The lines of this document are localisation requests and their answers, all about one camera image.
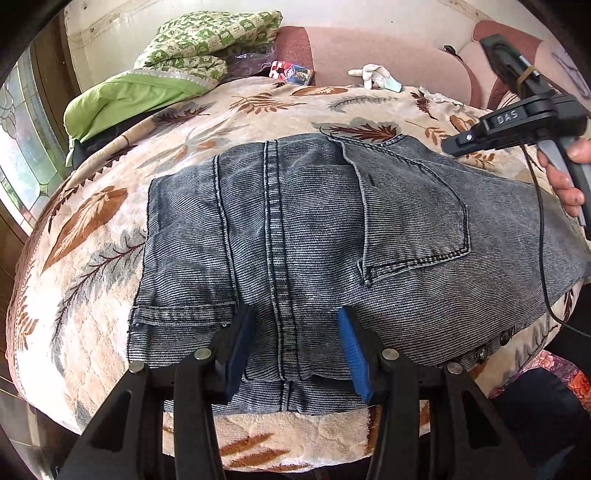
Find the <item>metal button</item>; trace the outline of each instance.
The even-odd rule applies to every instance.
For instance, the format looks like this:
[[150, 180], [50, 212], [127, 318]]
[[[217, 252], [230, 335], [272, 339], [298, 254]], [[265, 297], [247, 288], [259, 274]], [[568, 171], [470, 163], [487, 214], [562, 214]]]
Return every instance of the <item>metal button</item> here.
[[463, 370], [464, 369], [462, 368], [462, 366], [456, 362], [449, 362], [447, 364], [447, 371], [453, 375], [459, 375], [463, 372]]
[[483, 364], [484, 362], [486, 362], [486, 359], [488, 358], [488, 350], [486, 348], [486, 345], [482, 345], [481, 347], [476, 349], [476, 352], [474, 353], [474, 358], [479, 364]]
[[397, 350], [394, 350], [393, 348], [386, 348], [382, 352], [382, 356], [386, 360], [397, 360], [400, 355], [398, 354], [398, 351]]
[[209, 348], [199, 348], [195, 350], [195, 358], [197, 360], [207, 360], [212, 355], [212, 351]]
[[513, 337], [513, 328], [510, 328], [508, 330], [503, 330], [501, 332], [500, 337], [499, 337], [499, 343], [502, 346], [505, 346], [507, 343], [509, 343], [509, 340], [511, 340], [512, 337]]
[[133, 374], [140, 373], [145, 367], [145, 363], [140, 360], [134, 360], [129, 364], [129, 371]]

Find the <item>jeans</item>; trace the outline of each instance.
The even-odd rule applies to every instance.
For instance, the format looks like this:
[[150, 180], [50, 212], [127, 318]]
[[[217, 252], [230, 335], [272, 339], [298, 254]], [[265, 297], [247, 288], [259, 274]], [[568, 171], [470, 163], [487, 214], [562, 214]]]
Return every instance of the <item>jeans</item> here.
[[[251, 305], [240, 390], [216, 414], [361, 408], [336, 310], [413, 361], [476, 364], [545, 307], [533, 185], [460, 165], [399, 135], [322, 134], [233, 147], [152, 181], [128, 357], [151, 367], [206, 346]], [[544, 193], [550, 301], [591, 275], [580, 230]]]

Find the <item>window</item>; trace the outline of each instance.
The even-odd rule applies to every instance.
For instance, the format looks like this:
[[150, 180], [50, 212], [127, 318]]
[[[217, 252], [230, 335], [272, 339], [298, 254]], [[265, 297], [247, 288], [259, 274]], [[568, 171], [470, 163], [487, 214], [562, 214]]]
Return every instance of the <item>window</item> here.
[[29, 50], [0, 87], [0, 200], [30, 234], [70, 173], [35, 85]]

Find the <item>hand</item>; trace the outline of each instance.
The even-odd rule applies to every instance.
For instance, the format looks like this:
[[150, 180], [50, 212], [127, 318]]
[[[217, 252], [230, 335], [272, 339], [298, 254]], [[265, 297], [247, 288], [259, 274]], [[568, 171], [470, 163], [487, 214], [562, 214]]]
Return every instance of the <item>hand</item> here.
[[[576, 163], [591, 163], [591, 141], [583, 138], [577, 140], [567, 150], [569, 157]], [[538, 151], [538, 161], [546, 169], [548, 181], [564, 206], [564, 210], [571, 217], [579, 216], [579, 205], [585, 203], [583, 192], [573, 187], [569, 178], [557, 168], [548, 163], [546, 155]]]

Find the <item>black clamp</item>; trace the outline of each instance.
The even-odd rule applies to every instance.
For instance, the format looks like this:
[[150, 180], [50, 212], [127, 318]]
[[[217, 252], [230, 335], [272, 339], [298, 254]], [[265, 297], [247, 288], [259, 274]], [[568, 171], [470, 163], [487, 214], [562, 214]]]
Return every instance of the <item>black clamp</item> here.
[[[420, 464], [429, 466], [430, 480], [535, 478], [496, 410], [461, 365], [415, 364], [364, 329], [351, 307], [339, 310], [338, 322], [355, 391], [366, 403], [383, 405], [368, 480], [415, 480]], [[429, 401], [429, 458], [419, 458], [419, 400]]]
[[177, 480], [222, 480], [212, 404], [237, 392], [255, 334], [248, 306], [207, 348], [151, 369], [131, 362], [70, 452], [59, 480], [163, 480], [164, 400], [174, 400]]

